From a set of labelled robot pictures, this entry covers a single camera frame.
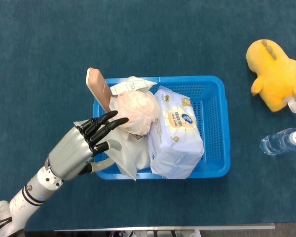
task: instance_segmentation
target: tan rectangular object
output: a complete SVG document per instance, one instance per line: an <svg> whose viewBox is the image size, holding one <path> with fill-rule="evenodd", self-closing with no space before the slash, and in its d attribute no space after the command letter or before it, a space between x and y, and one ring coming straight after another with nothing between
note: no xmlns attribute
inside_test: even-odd
<svg viewBox="0 0 296 237"><path fill-rule="evenodd" d="M111 111L110 100L113 94L104 77L102 76L100 70L89 68L87 71L85 82L91 93L94 95L94 98L99 102L102 108L106 112Z"/></svg>

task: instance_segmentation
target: water bottle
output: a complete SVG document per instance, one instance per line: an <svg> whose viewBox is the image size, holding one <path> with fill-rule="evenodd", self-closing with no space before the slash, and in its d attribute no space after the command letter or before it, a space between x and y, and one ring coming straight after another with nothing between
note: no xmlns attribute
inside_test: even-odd
<svg viewBox="0 0 296 237"><path fill-rule="evenodd" d="M267 155L279 155L296 151L296 128L287 128L261 140L260 147Z"/></svg>

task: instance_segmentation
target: white package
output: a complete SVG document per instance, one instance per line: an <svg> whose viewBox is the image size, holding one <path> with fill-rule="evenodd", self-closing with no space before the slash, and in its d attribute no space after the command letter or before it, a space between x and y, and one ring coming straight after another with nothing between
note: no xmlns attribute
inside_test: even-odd
<svg viewBox="0 0 296 237"><path fill-rule="evenodd" d="M137 140L118 127L112 130L99 143L109 141L110 149L105 151L113 159L120 172L136 180L137 170L149 167L149 153L146 137Z"/></svg>
<svg viewBox="0 0 296 237"><path fill-rule="evenodd" d="M148 133L151 170L168 179L185 179L204 154L191 100L162 86L155 97L162 112Z"/></svg>

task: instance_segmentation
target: stuffed animal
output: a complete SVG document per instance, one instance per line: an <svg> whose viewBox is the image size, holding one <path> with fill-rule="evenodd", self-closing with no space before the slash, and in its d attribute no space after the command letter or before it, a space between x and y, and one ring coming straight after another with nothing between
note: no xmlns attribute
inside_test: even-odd
<svg viewBox="0 0 296 237"><path fill-rule="evenodd" d="M258 76L251 87L253 96L259 93L273 112L284 108L288 98L296 100L296 60L290 59L277 43L255 41L246 58L250 70Z"/></svg>

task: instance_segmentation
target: blue basket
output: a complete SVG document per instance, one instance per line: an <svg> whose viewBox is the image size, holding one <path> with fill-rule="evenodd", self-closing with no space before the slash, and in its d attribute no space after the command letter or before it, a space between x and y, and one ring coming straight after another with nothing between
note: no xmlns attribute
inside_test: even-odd
<svg viewBox="0 0 296 237"><path fill-rule="evenodd" d="M154 94L160 85L174 92L191 98L197 119L198 130L204 142L205 153L189 178L215 178L224 176L230 169L230 137L227 101L224 85L214 76L193 77L159 77L144 78L157 82L151 88ZM126 78L107 79L109 86L126 80ZM95 100L93 117L99 117L105 112ZM95 162L104 160L107 155L100 154L94 157ZM129 179L120 173L116 164L97 172L103 179ZM137 179L162 179L152 174L151 169L140 170Z"/></svg>

